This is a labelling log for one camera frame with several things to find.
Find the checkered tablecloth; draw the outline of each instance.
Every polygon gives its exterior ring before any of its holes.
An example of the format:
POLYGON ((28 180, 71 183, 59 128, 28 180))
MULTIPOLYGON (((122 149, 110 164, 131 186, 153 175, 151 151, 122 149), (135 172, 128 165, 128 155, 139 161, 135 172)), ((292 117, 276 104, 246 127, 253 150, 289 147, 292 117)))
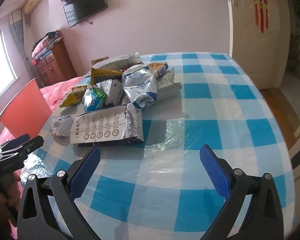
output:
MULTIPOLYGON (((294 218, 294 180, 288 151, 265 100, 239 65, 226 54, 168 53, 143 56, 174 68, 180 93, 142 111, 145 145, 101 147, 101 162, 81 198, 75 200, 103 240, 200 239, 224 199, 214 189, 199 159, 208 144, 233 168, 248 175, 274 176, 285 235, 294 218)), ((90 81, 84 78, 80 84, 90 81)), ((67 170, 90 148, 53 138, 51 121, 76 117, 77 107, 56 109, 40 135, 36 154, 53 173, 67 170)), ((232 233, 243 221, 247 197, 232 233)), ((64 222, 56 211, 59 223, 64 222)))

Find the dresser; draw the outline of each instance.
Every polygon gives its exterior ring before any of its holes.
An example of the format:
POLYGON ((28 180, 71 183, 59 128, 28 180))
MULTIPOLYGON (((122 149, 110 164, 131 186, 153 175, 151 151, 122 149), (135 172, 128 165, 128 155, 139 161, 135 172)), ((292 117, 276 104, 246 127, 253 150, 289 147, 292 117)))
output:
POLYGON ((44 86, 77 77, 63 40, 54 44, 51 53, 34 66, 44 86))

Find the chair backrest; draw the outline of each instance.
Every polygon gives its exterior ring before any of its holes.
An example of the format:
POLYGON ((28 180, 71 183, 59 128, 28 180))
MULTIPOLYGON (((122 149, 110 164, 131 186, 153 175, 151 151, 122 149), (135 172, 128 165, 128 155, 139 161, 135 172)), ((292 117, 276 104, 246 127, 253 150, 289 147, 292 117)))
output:
POLYGON ((37 136, 52 114, 35 79, 31 80, 0 113, 0 123, 15 137, 37 136))

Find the tv screen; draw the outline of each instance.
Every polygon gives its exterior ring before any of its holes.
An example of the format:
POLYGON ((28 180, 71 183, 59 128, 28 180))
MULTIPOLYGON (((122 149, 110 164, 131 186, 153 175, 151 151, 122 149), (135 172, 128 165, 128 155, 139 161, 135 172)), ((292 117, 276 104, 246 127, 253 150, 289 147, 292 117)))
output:
POLYGON ((106 8, 107 0, 70 0, 63 6, 70 28, 106 8))

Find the silver bolt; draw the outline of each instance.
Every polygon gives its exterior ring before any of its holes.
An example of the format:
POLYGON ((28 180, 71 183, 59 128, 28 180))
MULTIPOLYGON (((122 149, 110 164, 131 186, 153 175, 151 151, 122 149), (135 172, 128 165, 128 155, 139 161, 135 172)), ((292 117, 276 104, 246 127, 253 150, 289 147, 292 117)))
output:
POLYGON ((57 176, 58 176, 58 177, 63 177, 65 174, 66 174, 65 171, 58 171, 58 172, 57 172, 57 176))
POLYGON ((235 170, 234 170, 234 174, 240 176, 240 175, 242 175, 242 170, 240 170, 240 169, 235 169, 235 170))
POLYGON ((29 177, 28 177, 29 180, 34 180, 34 178, 35 178, 34 174, 30 174, 29 177))
POLYGON ((271 176, 271 174, 269 174, 269 173, 265 173, 265 178, 266 178, 266 179, 272 179, 272 176, 271 176))

